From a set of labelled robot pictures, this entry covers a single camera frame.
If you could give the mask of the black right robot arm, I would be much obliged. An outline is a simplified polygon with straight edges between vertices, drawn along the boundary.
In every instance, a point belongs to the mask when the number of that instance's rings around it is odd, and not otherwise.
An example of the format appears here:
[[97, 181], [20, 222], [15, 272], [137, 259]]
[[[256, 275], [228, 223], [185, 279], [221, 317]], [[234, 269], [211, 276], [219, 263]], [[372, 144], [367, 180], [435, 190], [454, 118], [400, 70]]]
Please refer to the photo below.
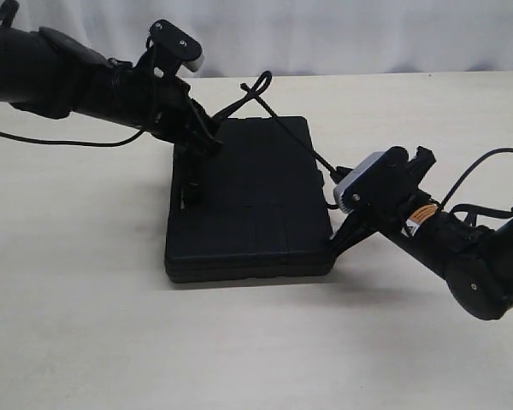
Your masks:
[[450, 211], [420, 188], [435, 164], [433, 151], [414, 157], [400, 146], [337, 167], [334, 206], [345, 214], [330, 243], [337, 254], [380, 233], [441, 278], [457, 303], [480, 320], [513, 308], [513, 207], [459, 203]]

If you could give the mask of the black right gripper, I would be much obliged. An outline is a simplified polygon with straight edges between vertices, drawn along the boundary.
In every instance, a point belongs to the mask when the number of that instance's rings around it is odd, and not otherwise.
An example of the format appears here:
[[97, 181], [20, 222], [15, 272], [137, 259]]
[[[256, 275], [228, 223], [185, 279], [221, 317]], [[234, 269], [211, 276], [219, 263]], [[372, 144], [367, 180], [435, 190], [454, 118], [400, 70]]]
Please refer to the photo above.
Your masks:
[[[376, 232], [389, 232], [395, 228], [404, 228], [405, 214], [408, 206], [418, 195], [418, 185], [426, 173], [436, 162], [430, 149], [422, 146], [416, 149], [416, 155], [409, 157], [405, 167], [410, 181], [410, 193], [387, 209], [379, 209], [378, 205], [364, 205], [351, 214], [345, 214], [345, 220], [340, 228], [330, 237], [331, 250], [341, 255], [347, 249], [360, 243], [362, 240]], [[336, 185], [352, 170], [348, 170], [343, 177], [337, 177]]]

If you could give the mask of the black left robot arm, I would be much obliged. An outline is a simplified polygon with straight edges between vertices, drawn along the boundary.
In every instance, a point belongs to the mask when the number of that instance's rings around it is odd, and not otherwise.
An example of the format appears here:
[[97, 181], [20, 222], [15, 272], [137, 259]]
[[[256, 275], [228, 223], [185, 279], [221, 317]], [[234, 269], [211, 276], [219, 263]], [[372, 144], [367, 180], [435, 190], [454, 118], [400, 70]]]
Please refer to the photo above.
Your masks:
[[0, 103], [51, 120], [71, 113], [127, 126], [192, 153], [221, 148], [219, 124], [177, 75], [201, 66], [201, 44], [167, 20], [151, 25], [137, 63], [107, 58], [49, 27], [0, 25]]

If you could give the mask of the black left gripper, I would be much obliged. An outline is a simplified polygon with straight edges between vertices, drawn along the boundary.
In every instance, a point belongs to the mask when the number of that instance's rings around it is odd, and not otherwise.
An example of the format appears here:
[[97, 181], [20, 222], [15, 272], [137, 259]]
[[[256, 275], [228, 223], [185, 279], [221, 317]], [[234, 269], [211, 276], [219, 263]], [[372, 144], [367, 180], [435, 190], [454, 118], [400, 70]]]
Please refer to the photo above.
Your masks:
[[220, 122], [190, 96], [190, 90], [190, 85], [178, 77], [157, 80], [157, 103], [148, 130], [155, 138], [194, 155], [213, 156], [222, 146], [215, 137]]

